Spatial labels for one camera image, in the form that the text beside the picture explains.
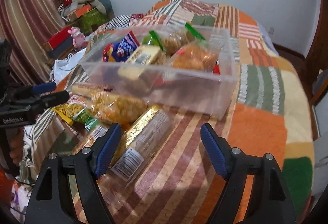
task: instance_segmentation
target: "cardboard box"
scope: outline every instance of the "cardboard box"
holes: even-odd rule
[[[73,22],[75,20],[77,20],[78,18],[80,18],[82,15],[84,15],[85,13],[89,12],[91,10],[91,5],[90,4],[86,4],[83,7],[79,7],[77,10],[75,10],[73,13],[71,13],[70,15],[67,16],[67,19],[70,22]]]

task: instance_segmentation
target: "plastic storage bin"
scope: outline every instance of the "plastic storage bin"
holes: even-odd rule
[[[102,62],[104,47],[109,43],[119,42],[129,31],[132,30],[141,42],[150,30],[165,35],[183,28],[171,25],[133,26],[108,34],[95,44],[79,64],[91,82],[112,85],[116,93],[133,95],[150,103],[217,115],[221,119],[230,105],[237,82],[230,34],[223,28],[193,27],[213,43],[218,51],[221,74],[169,66]]]

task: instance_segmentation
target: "pasta bag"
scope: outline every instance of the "pasta bag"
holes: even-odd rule
[[[95,91],[91,93],[87,108],[89,114],[100,121],[127,125],[134,123],[142,115],[147,104],[132,96]]]

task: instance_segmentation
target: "bedspread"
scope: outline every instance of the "bedspread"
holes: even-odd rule
[[[297,219],[302,219],[311,194],[314,164],[309,105],[295,69],[267,48],[251,17],[222,4],[163,0],[146,15],[119,16],[99,27],[88,47],[108,36],[109,30],[185,22],[229,30],[240,74],[232,102],[221,121],[180,108],[167,108],[179,117],[176,126],[135,184],[120,194],[122,207],[109,205],[116,223],[206,222],[225,183],[215,174],[200,140],[200,127],[206,122],[232,147],[239,147],[246,154],[262,156],[270,152],[275,156],[291,193]],[[57,89],[63,90],[73,82],[86,79],[78,66]],[[38,119],[32,142],[37,169],[61,145],[63,139],[59,135],[63,132],[72,131],[53,111],[47,110]],[[251,186],[252,178],[248,177],[236,221],[243,219]],[[72,190],[76,212],[84,220],[74,184]]]

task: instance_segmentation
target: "barcode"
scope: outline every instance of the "barcode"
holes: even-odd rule
[[[141,53],[136,60],[134,61],[137,64],[145,64],[146,60],[150,57],[150,55],[146,54],[146,53]]]
[[[129,148],[112,166],[111,170],[124,181],[128,181],[144,161],[143,157],[133,148]]]

